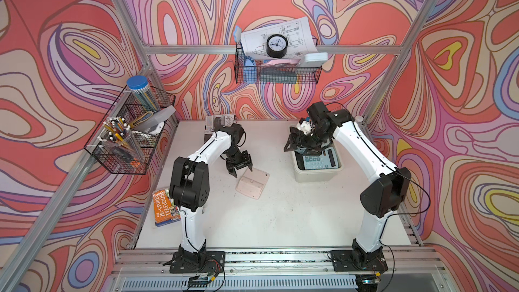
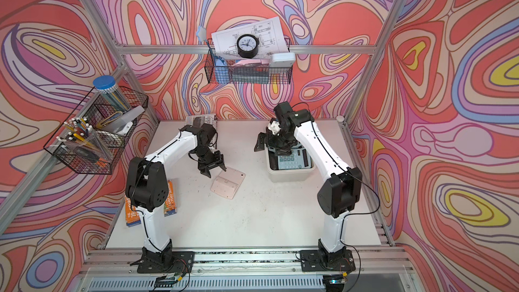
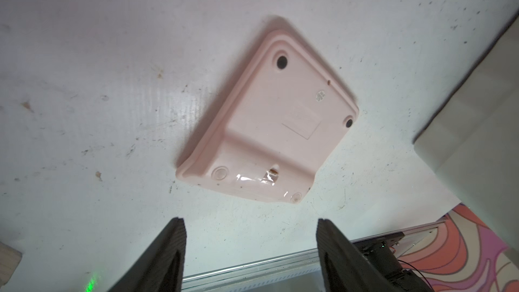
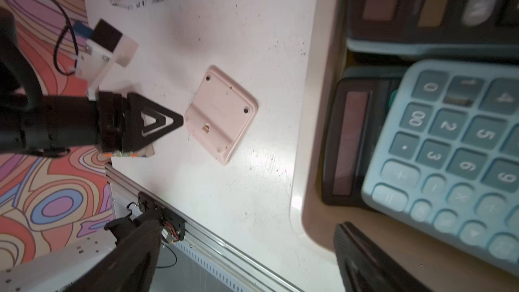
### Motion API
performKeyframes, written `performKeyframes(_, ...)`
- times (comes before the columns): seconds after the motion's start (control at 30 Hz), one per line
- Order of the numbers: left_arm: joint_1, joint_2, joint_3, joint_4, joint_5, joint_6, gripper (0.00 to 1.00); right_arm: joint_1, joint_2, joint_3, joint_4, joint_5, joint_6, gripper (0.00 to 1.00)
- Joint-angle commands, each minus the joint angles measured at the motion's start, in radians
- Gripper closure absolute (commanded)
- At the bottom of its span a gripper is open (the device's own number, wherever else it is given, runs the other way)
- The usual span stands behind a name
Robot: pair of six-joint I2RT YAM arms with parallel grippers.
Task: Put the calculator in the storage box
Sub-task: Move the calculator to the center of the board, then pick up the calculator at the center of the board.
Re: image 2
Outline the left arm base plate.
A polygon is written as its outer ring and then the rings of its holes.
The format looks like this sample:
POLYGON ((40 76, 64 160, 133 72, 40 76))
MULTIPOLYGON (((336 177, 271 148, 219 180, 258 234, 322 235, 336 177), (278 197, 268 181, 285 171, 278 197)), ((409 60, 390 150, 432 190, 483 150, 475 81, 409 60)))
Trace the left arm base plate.
POLYGON ((139 274, 190 273, 194 258, 195 252, 192 251, 155 253, 144 248, 141 259, 131 265, 138 266, 137 272, 139 274))

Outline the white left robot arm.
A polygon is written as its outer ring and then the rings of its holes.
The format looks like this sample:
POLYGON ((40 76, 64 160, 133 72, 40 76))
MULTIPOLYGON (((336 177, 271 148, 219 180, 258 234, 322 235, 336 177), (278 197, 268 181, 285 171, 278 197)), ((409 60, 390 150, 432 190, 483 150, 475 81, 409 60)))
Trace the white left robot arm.
POLYGON ((129 164, 125 196, 138 213, 145 233, 144 254, 162 256, 171 239, 162 228, 164 205, 170 193, 166 170, 184 156, 196 155, 200 174, 210 178, 211 170, 226 170, 224 155, 214 149, 218 136, 211 124, 200 127, 185 125, 165 146, 144 158, 133 158, 129 164))

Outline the teal calculator with display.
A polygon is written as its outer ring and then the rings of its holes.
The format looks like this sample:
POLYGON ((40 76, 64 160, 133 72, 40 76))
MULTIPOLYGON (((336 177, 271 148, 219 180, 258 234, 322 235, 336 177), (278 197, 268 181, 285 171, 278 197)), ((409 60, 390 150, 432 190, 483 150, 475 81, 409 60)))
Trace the teal calculator with display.
POLYGON ((312 161, 306 149, 297 148, 292 150, 293 153, 290 156, 277 157, 278 170, 301 170, 312 167, 312 161))

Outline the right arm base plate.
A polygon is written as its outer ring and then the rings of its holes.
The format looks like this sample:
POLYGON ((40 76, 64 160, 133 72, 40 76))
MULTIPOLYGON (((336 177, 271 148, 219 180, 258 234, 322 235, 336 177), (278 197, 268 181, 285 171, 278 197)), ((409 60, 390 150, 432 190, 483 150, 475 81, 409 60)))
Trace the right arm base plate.
POLYGON ((351 250, 343 248, 328 253, 326 250, 301 250, 299 254, 301 270, 304 273, 342 272, 351 273, 356 270, 351 250))

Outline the cream plastic storage box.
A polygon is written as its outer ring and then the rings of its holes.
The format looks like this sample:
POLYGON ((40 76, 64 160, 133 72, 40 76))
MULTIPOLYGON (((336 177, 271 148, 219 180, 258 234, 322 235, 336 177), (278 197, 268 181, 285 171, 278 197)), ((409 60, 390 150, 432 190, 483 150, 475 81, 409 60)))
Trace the cream plastic storage box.
POLYGON ((274 183, 302 182, 316 170, 312 158, 301 144, 293 147, 289 155, 277 155, 276 152, 273 148, 266 148, 267 172, 274 183))

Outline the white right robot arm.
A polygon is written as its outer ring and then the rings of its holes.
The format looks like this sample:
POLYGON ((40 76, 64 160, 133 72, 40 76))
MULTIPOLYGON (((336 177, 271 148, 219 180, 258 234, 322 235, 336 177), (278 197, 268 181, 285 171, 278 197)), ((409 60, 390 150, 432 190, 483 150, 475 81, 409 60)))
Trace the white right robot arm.
POLYGON ((295 110, 285 101, 276 105, 274 114, 266 130, 258 134, 254 151, 271 147, 288 154, 300 144, 309 153, 324 181, 317 194, 318 204, 326 214, 318 241, 320 257, 324 263, 345 258, 347 248, 343 243, 343 231, 347 217, 352 215, 360 200, 362 173, 335 153, 309 110, 295 110))

